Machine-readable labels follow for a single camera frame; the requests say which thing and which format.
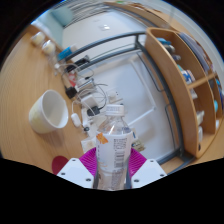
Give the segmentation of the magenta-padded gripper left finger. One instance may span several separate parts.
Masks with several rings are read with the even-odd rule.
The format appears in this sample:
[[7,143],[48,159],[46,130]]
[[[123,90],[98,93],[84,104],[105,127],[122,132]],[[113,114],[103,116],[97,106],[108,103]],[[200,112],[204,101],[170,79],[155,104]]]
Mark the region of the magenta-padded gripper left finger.
[[96,149],[93,148],[80,158],[71,158],[57,175],[83,188],[93,189],[96,173]]

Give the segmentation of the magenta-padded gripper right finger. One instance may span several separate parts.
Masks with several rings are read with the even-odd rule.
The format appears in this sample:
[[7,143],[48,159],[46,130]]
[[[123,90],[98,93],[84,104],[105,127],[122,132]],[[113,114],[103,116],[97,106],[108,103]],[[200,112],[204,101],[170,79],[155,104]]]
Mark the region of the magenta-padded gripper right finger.
[[131,150],[127,174],[128,189],[141,188],[165,176],[165,171],[155,159],[146,159],[140,152]]

